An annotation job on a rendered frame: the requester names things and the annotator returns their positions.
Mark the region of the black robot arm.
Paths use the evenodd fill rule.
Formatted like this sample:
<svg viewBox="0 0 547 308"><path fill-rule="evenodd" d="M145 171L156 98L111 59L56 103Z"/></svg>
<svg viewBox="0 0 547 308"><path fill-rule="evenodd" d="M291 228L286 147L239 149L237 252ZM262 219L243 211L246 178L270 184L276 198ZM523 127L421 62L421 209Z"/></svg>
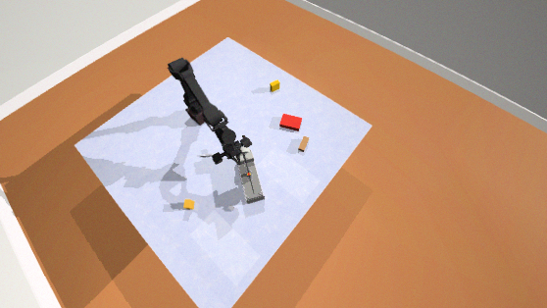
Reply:
<svg viewBox="0 0 547 308"><path fill-rule="evenodd" d="M218 140L222 140L226 144L222 144L222 148L225 154L230 158L239 154L239 149L242 147L238 140L235 140L235 132L228 128L228 120L226 115L217 108L214 104L210 103L208 96L204 93L203 89L197 82L193 69L188 60L180 58L173 62L168 63L168 70L178 79L182 89L184 104L195 114L199 114L203 111L203 120L208 128L215 133ZM224 121L223 121L224 119ZM213 128L211 128L211 127Z"/></svg>

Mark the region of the tan rectangular block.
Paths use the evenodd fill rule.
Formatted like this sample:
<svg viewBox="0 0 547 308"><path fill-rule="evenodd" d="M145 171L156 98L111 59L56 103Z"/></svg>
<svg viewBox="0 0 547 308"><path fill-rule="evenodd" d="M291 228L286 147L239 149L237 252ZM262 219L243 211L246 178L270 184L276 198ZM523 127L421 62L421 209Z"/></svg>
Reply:
<svg viewBox="0 0 547 308"><path fill-rule="evenodd" d="M310 138L310 137L303 136L303 139L302 139L302 141L301 141L301 143L300 143L300 146L299 146L298 150L304 152L304 150L305 150L305 148L306 148L306 146L307 146L307 143L308 143L308 141L309 141L309 138Z"/></svg>

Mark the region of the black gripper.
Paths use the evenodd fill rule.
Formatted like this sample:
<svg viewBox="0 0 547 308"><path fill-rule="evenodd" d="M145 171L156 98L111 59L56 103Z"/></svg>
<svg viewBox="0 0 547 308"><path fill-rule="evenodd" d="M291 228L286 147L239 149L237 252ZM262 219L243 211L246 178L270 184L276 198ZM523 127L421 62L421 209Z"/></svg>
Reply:
<svg viewBox="0 0 547 308"><path fill-rule="evenodd" d="M224 143L222 140L219 140L219 142L220 142L221 144ZM226 144L226 143L224 143L224 144ZM244 147L247 148L247 147L249 147L249 146L252 145L252 142L251 142L251 140L250 140L248 137L244 137L244 138L240 139L240 144L241 144L241 146L244 146ZM239 151L240 151L240 153L242 152L241 149L239 149ZM237 154L237 155L235 155L236 158L237 158L237 160L236 160L235 157L230 158L230 157L229 157L227 154L225 154L224 152L221 153L221 154L220 154L220 152L215 153L214 155L212 155L212 159L213 159L215 165L217 165L218 163L220 163L220 162L223 161L223 157L225 156L225 157L227 158L227 160L231 159L231 160L233 160L234 162L236 162L238 165L241 165L241 163L240 163L240 153Z"/></svg>

